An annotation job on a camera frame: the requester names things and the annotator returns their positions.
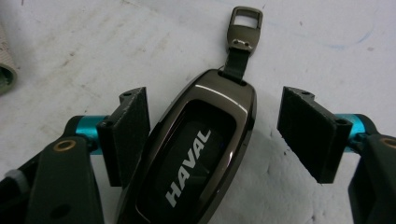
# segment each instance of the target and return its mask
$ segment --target white surface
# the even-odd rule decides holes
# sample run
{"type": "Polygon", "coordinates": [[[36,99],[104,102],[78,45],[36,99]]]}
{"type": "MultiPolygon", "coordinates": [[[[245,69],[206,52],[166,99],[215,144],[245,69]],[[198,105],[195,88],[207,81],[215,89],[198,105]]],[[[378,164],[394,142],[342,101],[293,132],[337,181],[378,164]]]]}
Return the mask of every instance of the white surface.
{"type": "MultiPolygon", "coordinates": [[[[352,223],[347,185],[359,157],[345,155],[335,183],[319,185],[276,130],[283,86],[313,92],[333,113],[362,113],[396,135],[396,2],[1,1],[0,22],[19,67],[0,96],[0,174],[17,168],[75,115],[111,114],[118,95],[148,87],[152,127],[188,82],[226,59],[232,9],[264,14],[245,80],[258,94],[247,154],[211,223],[352,223]]],[[[119,189],[94,158],[106,222],[119,189]]]]}

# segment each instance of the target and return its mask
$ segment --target key fob case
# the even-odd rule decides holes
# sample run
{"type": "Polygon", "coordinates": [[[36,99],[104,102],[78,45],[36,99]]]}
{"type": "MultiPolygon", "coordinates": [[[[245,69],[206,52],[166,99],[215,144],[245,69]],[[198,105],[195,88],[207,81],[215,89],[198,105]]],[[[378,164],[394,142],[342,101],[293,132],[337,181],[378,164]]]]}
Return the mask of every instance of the key fob case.
{"type": "Polygon", "coordinates": [[[206,223],[245,154],[256,92],[208,70],[169,106],[120,202],[119,223],[206,223]]]}

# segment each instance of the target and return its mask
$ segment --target metal keychain clip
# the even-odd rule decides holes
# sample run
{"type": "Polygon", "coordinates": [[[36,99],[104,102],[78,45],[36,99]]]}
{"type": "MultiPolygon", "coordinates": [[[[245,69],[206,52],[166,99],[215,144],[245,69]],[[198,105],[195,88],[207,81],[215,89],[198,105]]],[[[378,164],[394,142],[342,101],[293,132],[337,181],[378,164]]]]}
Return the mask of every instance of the metal keychain clip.
{"type": "Polygon", "coordinates": [[[262,28],[262,12],[252,7],[236,7],[230,20],[230,26],[227,32],[227,41],[229,49],[247,50],[250,55],[259,43],[260,32],[262,28]],[[235,25],[236,16],[246,16],[257,20],[256,28],[244,25],[235,25]]]}
{"type": "Polygon", "coordinates": [[[243,84],[243,76],[248,65],[248,58],[253,54],[262,30],[262,12],[251,7],[233,9],[227,32],[228,57],[222,76],[233,82],[243,84]],[[246,16],[257,20],[256,28],[235,25],[236,16],[246,16]]]}

